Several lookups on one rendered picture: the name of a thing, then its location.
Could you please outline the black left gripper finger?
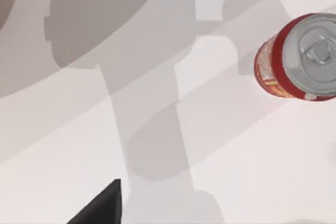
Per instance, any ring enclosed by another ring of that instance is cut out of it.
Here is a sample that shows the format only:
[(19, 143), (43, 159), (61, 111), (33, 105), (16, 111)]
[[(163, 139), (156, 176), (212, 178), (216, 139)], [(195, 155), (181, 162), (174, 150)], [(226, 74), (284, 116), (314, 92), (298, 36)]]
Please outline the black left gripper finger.
[(121, 179), (115, 179), (66, 224), (121, 224), (121, 219)]

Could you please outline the red and white can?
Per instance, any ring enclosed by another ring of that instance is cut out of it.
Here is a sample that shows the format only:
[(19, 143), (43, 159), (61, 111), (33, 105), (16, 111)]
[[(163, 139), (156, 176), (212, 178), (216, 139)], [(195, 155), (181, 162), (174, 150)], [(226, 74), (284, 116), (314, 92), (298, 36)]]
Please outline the red and white can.
[(254, 75), (276, 97), (336, 98), (336, 14), (309, 13), (287, 23), (258, 49)]

